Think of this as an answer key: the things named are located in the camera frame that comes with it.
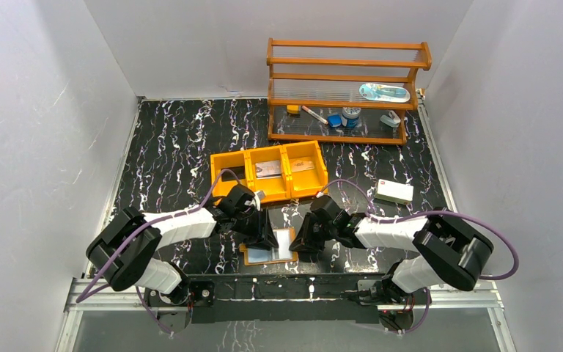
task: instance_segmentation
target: white box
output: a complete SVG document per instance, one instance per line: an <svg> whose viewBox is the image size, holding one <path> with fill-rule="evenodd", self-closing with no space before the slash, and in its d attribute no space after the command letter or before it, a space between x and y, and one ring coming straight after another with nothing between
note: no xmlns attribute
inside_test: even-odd
<svg viewBox="0 0 563 352"><path fill-rule="evenodd" d="M413 200L413 186L404 183L379 180L375 198L409 205Z"/></svg>

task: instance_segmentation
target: black marble tabletop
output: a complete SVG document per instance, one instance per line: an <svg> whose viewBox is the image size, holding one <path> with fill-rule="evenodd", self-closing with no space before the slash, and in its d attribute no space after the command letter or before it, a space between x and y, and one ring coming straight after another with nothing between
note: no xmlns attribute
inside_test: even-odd
<svg viewBox="0 0 563 352"><path fill-rule="evenodd" d="M383 216L408 215L446 204L435 164L417 113L406 116L405 146L321 143L329 179L352 180L369 195L378 179L413 185L409 206L376 202ZM210 187L210 155L278 144L267 140L265 99L162 100L141 104L115 199L114 212L129 205L155 213L199 203ZM366 200L354 188L332 186L330 195L349 212L364 211ZM273 228L301 226L309 201L293 200L271 209ZM325 251L301 255L298 263L245 266L231 234L185 241L160 250L187 274L318 274L386 272L405 257L400 249L348 249L336 241Z"/></svg>

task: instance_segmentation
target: blue cube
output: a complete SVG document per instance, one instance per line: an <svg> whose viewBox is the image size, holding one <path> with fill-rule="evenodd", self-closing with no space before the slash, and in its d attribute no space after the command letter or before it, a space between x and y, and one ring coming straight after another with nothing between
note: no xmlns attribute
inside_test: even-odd
<svg viewBox="0 0 563 352"><path fill-rule="evenodd" d="M339 114L332 114L327 116L327 121L329 121L329 127L339 127L342 125L342 118Z"/></svg>

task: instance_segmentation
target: orange wooden shelf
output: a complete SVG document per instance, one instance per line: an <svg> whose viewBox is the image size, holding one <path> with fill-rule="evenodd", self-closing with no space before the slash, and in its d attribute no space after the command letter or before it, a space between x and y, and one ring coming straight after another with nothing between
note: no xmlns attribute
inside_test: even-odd
<svg viewBox="0 0 563 352"><path fill-rule="evenodd" d="M395 59L383 59L387 53L398 53ZM269 66L268 105L270 112L269 139L318 140L322 142L352 142L373 144L406 143L404 116L416 110L415 80L418 70L429 70L432 64L430 49L423 43L359 43L313 40L273 40L269 38L266 62ZM342 75L322 73L280 73L275 65L304 65L306 67L375 67L374 69L405 68L405 76ZM384 103L367 100L359 94L359 87L367 82L386 83L404 87L411 94L405 103ZM310 107L394 110L402 118L400 137L374 136L318 136L298 133L275 133L275 106L305 105Z"/></svg>

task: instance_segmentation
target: marker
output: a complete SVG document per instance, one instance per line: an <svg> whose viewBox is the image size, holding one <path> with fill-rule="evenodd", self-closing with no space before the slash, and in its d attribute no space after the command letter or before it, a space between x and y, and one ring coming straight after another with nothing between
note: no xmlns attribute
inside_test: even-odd
<svg viewBox="0 0 563 352"><path fill-rule="evenodd" d="M312 110L310 110L307 106L302 106L301 107L306 113L312 115L316 120L321 121L322 123L324 123L325 125L328 125L327 120L325 120L324 117L320 116L319 114L316 114L315 112L313 112Z"/></svg>

